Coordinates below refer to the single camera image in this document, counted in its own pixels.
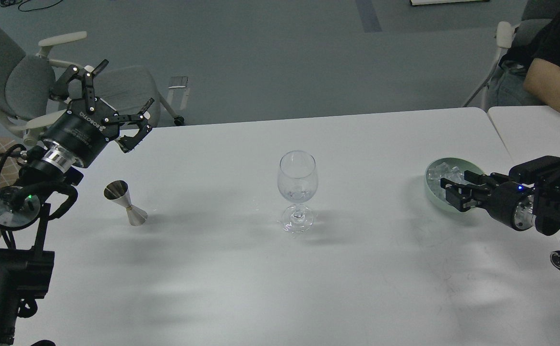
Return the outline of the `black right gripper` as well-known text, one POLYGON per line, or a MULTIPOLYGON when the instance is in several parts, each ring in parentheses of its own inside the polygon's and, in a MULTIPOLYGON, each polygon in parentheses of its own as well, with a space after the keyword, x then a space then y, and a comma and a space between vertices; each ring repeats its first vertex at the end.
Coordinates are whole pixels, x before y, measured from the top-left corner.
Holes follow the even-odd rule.
POLYGON ((445 189, 446 201, 457 211, 482 207, 490 217, 513 230, 528 230, 535 224, 533 189, 510 181, 507 175, 465 172, 462 176, 442 177, 439 185, 445 189), (484 185, 493 188, 490 194, 484 185))

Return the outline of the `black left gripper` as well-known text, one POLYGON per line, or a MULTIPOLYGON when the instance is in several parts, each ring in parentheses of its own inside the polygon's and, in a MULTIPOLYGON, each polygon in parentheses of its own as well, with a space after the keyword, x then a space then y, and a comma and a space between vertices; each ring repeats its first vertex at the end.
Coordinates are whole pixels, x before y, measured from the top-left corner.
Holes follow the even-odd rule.
POLYGON ((139 129, 134 136, 120 136, 117 139, 124 153, 133 150, 153 129, 145 114, 155 102, 154 98, 149 98, 136 114, 127 115, 119 115, 103 99, 97 100, 94 78, 108 64, 109 61, 104 59, 91 71, 69 65, 49 92, 51 100, 63 101, 69 105, 65 113, 47 128, 40 139, 47 146, 52 143, 67 149, 76 157, 76 167, 89 167, 108 142, 117 138, 121 125, 135 124, 139 129), (81 86, 80 96, 76 98, 71 97, 69 92, 69 84, 74 80, 79 81, 81 86))

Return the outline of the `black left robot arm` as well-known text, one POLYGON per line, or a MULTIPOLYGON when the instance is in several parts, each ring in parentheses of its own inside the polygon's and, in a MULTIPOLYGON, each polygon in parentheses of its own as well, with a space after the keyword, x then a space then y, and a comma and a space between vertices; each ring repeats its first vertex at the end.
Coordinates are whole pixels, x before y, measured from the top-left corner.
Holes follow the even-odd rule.
POLYGON ((71 65, 51 95, 64 99, 68 85, 80 81, 82 96, 41 134, 41 145, 21 150, 25 159, 19 177, 0 187, 0 230, 8 247, 0 248, 0 346, 12 346, 17 318, 36 314, 37 300, 48 292, 55 254, 44 250, 48 223, 61 218, 78 199, 80 169, 91 165, 111 141, 128 153, 150 132, 145 114, 150 98, 135 114, 119 114, 94 92, 94 79, 108 65, 103 60, 91 72, 71 65))

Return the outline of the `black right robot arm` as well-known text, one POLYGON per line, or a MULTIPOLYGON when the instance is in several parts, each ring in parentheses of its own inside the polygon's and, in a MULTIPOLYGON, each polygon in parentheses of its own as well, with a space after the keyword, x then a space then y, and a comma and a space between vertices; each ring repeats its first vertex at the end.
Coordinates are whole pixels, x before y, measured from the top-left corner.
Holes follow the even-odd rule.
MULTIPOLYGON (((465 171, 465 184, 443 178, 445 199, 460 212, 486 210, 490 217, 516 231, 534 227, 550 236, 560 230, 560 157, 540 158, 513 166, 507 175, 465 171)), ((550 261, 560 271, 560 250, 550 261)))

